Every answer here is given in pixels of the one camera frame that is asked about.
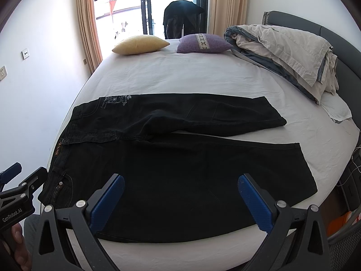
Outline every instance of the yellow pillow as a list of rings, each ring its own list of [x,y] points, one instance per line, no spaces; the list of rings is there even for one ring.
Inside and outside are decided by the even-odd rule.
[[[112,51],[120,55],[135,55],[158,51],[168,45],[167,41],[156,36],[140,35],[122,40]]]

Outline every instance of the white wall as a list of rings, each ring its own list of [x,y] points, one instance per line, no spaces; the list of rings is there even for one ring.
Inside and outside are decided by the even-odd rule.
[[[29,49],[23,60],[21,51]],[[0,171],[19,162],[17,186],[46,167],[58,130],[90,76],[75,0],[22,0],[0,33]],[[40,203],[34,203],[37,210]]]
[[[361,32],[340,0],[248,0],[247,24],[261,24],[264,11],[290,13],[337,33],[361,51]]]

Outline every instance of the wall socket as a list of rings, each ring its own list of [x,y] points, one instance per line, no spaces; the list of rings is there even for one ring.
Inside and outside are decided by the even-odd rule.
[[[24,60],[25,60],[27,57],[29,57],[29,56],[30,56],[30,55],[29,55],[29,50],[28,50],[28,49],[25,49],[25,50],[24,50],[24,51],[22,51],[21,53],[22,53],[22,55],[23,55]]]
[[[5,66],[3,66],[0,68],[0,80],[3,80],[6,75],[8,75],[8,73],[6,72]]]

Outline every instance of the gray headboard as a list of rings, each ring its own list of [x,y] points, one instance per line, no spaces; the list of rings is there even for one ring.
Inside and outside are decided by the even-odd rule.
[[[361,128],[361,52],[327,28],[288,13],[265,12],[262,24],[306,30],[322,36],[333,46],[333,53],[338,57],[338,94],[350,107],[355,124]]]

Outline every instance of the curtain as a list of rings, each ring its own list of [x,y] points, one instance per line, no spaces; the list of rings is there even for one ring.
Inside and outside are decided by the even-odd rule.
[[[85,56],[93,74],[103,60],[95,24],[94,1],[76,0],[76,9]]]
[[[210,0],[209,33],[223,37],[230,26],[245,24],[247,0]]]

